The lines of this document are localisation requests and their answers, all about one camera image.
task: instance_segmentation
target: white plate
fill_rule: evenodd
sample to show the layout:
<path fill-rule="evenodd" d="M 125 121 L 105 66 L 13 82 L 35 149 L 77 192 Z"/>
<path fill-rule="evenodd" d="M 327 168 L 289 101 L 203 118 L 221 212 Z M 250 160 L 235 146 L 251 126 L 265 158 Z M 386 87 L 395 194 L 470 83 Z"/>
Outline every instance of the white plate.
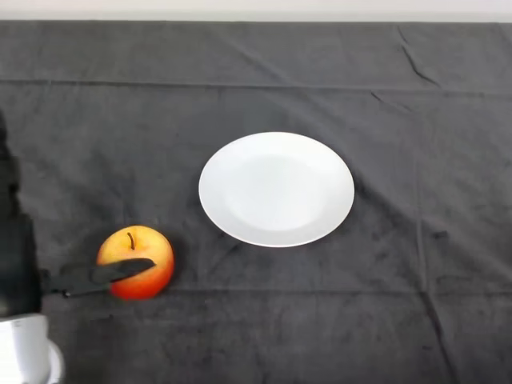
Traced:
<path fill-rule="evenodd" d="M 211 221 L 258 246 L 299 246 L 348 215 L 354 181 L 331 148 L 298 134 L 253 134 L 224 146 L 199 179 Z"/>

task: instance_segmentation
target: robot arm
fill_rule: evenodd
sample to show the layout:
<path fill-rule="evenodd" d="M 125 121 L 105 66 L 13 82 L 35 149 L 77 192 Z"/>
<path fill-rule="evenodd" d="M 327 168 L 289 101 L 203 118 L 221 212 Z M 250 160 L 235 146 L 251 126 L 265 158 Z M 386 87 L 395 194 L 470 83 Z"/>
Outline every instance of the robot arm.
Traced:
<path fill-rule="evenodd" d="M 20 212 L 16 162 L 0 114 L 0 382 L 57 384 L 63 361 L 48 340 L 30 218 Z"/>

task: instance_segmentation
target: red apple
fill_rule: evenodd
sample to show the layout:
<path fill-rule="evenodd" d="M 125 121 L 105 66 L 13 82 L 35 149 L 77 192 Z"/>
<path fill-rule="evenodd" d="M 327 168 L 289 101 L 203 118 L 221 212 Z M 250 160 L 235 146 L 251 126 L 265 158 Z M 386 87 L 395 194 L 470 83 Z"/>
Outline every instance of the red apple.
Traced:
<path fill-rule="evenodd" d="M 98 264 L 128 258 L 150 258 L 154 266 L 111 285 L 120 298 L 152 298 L 169 282 L 174 272 L 174 253 L 167 239 L 147 226 L 129 226 L 112 234 L 98 252 Z"/>

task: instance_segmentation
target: apple stem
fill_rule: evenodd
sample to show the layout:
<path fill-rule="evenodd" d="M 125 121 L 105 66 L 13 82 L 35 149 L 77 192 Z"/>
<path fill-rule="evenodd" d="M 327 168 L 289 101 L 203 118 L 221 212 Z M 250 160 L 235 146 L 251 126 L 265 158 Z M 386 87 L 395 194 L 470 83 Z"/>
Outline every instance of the apple stem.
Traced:
<path fill-rule="evenodd" d="M 135 249 L 135 240 L 134 240 L 134 237 L 131 235 L 130 232 L 128 232 L 128 237 L 130 238 L 131 240 L 131 249 L 134 250 Z"/>

